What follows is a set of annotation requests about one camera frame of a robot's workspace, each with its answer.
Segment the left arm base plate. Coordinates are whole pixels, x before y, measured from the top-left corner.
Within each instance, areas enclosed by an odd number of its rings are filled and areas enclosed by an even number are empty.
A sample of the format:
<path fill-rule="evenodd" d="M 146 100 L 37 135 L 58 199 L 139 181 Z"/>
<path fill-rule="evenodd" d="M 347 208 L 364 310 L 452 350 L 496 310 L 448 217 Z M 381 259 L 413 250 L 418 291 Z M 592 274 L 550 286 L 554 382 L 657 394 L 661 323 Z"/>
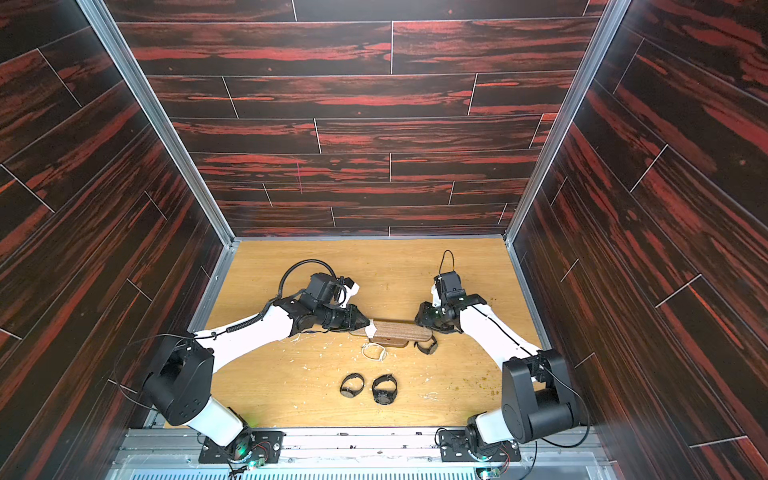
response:
<path fill-rule="evenodd" d="M 198 462 L 260 468 L 279 461 L 285 433 L 279 430 L 246 429 L 221 447 L 205 438 Z"/>

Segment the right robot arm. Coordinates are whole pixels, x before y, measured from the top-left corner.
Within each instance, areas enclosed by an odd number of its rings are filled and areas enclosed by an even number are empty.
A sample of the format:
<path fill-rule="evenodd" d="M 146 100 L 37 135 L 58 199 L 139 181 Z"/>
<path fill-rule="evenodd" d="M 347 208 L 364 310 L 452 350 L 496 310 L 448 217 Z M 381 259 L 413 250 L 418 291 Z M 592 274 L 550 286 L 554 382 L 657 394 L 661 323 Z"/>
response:
<path fill-rule="evenodd" d="M 514 332 L 478 294 L 468 294 L 455 271 L 434 278 L 432 300 L 415 321 L 439 333 L 470 336 L 502 375 L 501 404 L 470 417 L 465 448 L 478 459 L 514 444 L 589 424 L 585 402 L 573 388 L 568 367 L 557 351 L 543 350 Z"/>

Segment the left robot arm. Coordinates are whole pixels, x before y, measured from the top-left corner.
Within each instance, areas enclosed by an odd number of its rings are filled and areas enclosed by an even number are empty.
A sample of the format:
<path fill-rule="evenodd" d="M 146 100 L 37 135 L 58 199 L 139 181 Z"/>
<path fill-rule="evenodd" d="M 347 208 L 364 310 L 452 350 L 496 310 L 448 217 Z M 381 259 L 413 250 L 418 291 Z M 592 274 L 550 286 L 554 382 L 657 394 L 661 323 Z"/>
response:
<path fill-rule="evenodd" d="M 316 273 L 292 296 L 267 302 L 259 313 L 212 330 L 170 336 L 162 342 L 142 392 L 165 420 L 206 437 L 226 462 L 244 463 L 264 449 L 247 422 L 211 394 L 224 366 L 265 345 L 320 326 L 324 332 L 365 328 L 370 320 L 350 298 L 359 285 L 350 278 Z"/>

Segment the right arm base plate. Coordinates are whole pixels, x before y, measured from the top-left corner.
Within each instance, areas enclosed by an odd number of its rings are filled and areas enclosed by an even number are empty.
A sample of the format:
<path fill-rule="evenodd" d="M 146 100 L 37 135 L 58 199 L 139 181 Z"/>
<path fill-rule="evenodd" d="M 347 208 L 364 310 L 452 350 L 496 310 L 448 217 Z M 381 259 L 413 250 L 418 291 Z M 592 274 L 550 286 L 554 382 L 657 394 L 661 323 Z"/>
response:
<path fill-rule="evenodd" d="M 519 448 L 510 441 L 485 443 L 467 430 L 439 427 L 434 435 L 443 462 L 519 462 Z"/>

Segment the dark wooden watch stand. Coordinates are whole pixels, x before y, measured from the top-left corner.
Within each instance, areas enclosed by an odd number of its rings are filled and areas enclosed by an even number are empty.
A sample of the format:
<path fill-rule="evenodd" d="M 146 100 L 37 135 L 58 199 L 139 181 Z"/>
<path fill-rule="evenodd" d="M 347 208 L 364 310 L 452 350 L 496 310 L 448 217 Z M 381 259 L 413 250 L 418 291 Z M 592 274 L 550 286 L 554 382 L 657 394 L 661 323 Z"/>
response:
<path fill-rule="evenodd" d="M 404 348 L 408 342 L 428 340 L 433 334 L 428 328 L 414 322 L 373 320 L 377 332 L 371 342 L 385 347 Z M 364 328 L 350 332 L 353 336 L 366 337 Z"/>

